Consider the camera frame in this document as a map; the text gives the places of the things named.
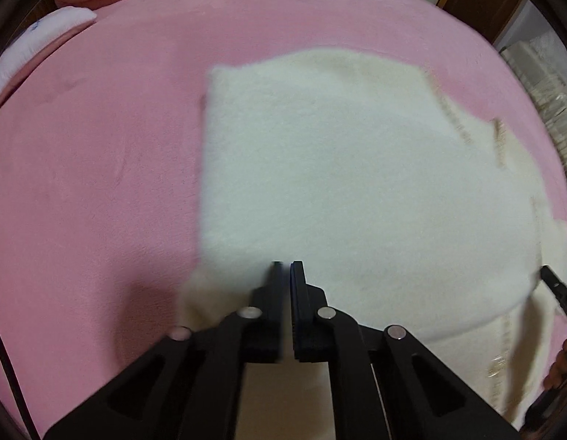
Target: white pillow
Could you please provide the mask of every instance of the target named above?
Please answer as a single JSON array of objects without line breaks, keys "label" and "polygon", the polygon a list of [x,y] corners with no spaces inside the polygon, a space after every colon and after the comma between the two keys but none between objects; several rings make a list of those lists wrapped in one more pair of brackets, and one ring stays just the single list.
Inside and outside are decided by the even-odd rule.
[{"label": "white pillow", "polygon": [[66,6],[29,26],[0,57],[0,106],[45,58],[95,20],[88,8]]}]

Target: black cable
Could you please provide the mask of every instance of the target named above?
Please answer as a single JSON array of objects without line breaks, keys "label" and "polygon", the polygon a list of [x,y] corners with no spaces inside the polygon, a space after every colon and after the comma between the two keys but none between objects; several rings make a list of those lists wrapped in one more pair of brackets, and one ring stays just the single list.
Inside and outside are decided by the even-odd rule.
[{"label": "black cable", "polygon": [[25,398],[23,397],[23,392],[19,385],[19,381],[16,379],[15,370],[12,367],[11,360],[8,357],[7,349],[4,347],[3,340],[0,337],[0,363],[3,364],[4,373],[7,376],[8,385],[11,387],[12,396],[15,398],[16,406],[21,414],[23,423],[29,432],[31,440],[41,440],[39,432],[35,428],[33,419],[31,418],[29,409],[26,406]]}]

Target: pink bedsheet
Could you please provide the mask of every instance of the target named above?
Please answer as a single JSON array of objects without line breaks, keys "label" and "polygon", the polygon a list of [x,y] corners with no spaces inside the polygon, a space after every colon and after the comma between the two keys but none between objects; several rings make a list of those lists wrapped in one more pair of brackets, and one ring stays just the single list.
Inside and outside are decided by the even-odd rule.
[{"label": "pink bedsheet", "polygon": [[[196,259],[205,75],[314,46],[431,69],[537,160],[556,217],[554,147],[504,61],[422,0],[125,0],[0,110],[0,332],[40,432],[171,325]],[[13,403],[0,369],[0,396]]]}]

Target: human hand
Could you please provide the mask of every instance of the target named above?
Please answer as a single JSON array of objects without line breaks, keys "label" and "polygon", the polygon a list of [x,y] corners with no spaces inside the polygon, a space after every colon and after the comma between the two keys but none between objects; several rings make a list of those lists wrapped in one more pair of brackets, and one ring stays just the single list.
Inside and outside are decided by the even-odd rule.
[{"label": "human hand", "polygon": [[563,375],[567,373],[567,339],[563,343],[563,350],[558,352],[556,361],[550,367],[548,375],[543,381],[544,390],[558,388],[563,383]]}]

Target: bed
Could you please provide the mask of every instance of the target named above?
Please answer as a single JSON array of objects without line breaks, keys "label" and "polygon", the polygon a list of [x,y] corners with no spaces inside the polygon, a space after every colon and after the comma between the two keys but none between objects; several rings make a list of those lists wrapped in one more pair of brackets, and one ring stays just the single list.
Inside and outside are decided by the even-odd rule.
[{"label": "bed", "polygon": [[[422,0],[103,7],[0,108],[0,333],[41,434],[173,323],[198,255],[208,70],[328,46],[427,68],[475,117],[505,120],[567,222],[563,166],[523,87]],[[1,367],[0,399],[17,417]]]}]

